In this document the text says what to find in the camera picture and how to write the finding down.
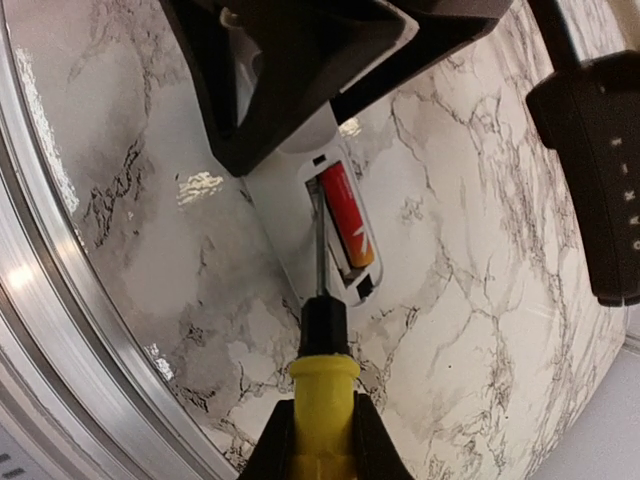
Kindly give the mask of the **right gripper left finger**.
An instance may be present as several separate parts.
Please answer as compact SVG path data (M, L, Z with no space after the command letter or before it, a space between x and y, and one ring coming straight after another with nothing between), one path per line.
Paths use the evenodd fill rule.
M281 400L272 411L238 480L287 479L294 445L294 401Z

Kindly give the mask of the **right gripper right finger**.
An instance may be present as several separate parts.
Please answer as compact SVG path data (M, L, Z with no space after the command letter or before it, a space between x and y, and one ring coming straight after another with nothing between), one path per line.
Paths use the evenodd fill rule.
M354 394L353 448L358 479L413 480L370 396Z

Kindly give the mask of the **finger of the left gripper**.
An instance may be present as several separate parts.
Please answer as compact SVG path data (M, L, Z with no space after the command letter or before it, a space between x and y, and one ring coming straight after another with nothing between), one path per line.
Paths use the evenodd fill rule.
M401 48L331 100L338 123L356 116L392 90L493 31L512 2L393 1L417 23Z
M249 174L321 107L340 120L393 90L384 66L368 67L401 38L417 1L164 1L184 55L214 158ZM231 32L223 12L258 47L261 69L244 114L237 103Z

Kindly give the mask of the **yellow handled screwdriver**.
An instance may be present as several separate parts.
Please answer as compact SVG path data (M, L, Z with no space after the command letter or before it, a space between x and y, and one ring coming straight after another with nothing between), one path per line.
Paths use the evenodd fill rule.
M321 182L311 183L315 205L316 291L301 314L294 380L295 445L290 479L354 479L354 381L359 367L347 339L345 304L329 291L326 200Z

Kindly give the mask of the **white remote control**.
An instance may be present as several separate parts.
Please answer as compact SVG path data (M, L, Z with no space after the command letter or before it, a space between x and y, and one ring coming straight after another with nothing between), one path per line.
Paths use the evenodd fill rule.
M363 305L383 267L330 105L357 69L361 35L327 16L282 26L223 9L236 82L233 158L266 234L303 299Z

